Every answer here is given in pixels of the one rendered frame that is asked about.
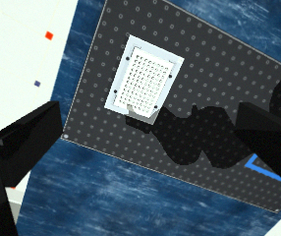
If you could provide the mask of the white rectangular frame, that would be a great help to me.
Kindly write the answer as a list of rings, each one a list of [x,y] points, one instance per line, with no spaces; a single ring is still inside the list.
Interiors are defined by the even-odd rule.
[[[164,85],[160,95],[158,96],[158,99],[152,109],[152,112],[151,112],[149,118],[114,104],[118,91],[120,89],[121,83],[123,82],[124,76],[126,74],[128,66],[129,66],[130,60],[132,58],[133,52],[135,50],[135,47],[174,64],[171,69],[171,72],[165,82],[165,85]],[[127,46],[125,48],[123,57],[121,59],[121,62],[120,62],[119,68],[118,68],[118,71],[116,73],[113,85],[111,87],[111,90],[109,92],[109,95],[108,95],[108,98],[106,100],[104,107],[153,125],[153,123],[159,113],[159,110],[170,90],[170,87],[172,86],[172,84],[181,68],[183,61],[184,61],[184,58],[181,58],[175,54],[172,54],[166,50],[163,50],[157,46],[154,46],[148,42],[145,42],[139,38],[136,38],[136,37],[130,35]]]

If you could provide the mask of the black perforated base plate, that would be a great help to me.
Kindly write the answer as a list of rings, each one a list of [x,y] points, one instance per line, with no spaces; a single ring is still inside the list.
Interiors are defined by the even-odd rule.
[[[130,35],[184,58],[153,125],[104,107]],[[278,213],[281,181],[234,135],[240,102],[281,118],[281,62],[169,0],[105,0],[60,139]]]

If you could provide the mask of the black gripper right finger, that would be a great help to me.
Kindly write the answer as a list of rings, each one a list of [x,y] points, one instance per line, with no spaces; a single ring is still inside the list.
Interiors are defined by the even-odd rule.
[[[281,118],[240,102],[234,135],[281,177]]]

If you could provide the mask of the white well plate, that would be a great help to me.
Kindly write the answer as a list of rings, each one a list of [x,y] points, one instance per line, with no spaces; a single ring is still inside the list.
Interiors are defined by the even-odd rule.
[[[135,47],[114,104],[149,118],[173,65]]]

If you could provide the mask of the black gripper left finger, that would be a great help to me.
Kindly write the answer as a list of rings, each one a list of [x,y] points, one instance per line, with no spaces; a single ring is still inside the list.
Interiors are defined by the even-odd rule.
[[[63,133],[59,101],[0,130],[0,236],[19,236],[6,188],[16,188]]]

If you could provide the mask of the blue tape outline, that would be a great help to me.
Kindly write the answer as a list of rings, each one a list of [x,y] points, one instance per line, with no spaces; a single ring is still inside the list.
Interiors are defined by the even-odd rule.
[[[267,176],[270,176],[270,177],[272,177],[272,178],[275,178],[275,179],[281,181],[281,177],[279,177],[278,175],[276,175],[276,174],[274,174],[274,173],[271,173],[271,172],[269,172],[269,171],[267,171],[267,170],[264,170],[264,169],[262,169],[262,168],[260,168],[260,167],[257,167],[257,166],[255,166],[255,165],[253,165],[252,162],[253,162],[256,158],[257,158],[257,156],[254,154],[254,155],[252,156],[252,158],[247,162],[247,164],[246,164],[245,166],[246,166],[246,167],[249,167],[249,168],[251,168],[251,169],[253,169],[253,170],[256,170],[256,171],[258,171],[258,172],[260,172],[260,173],[263,173],[263,174],[265,174],[265,175],[267,175]]]

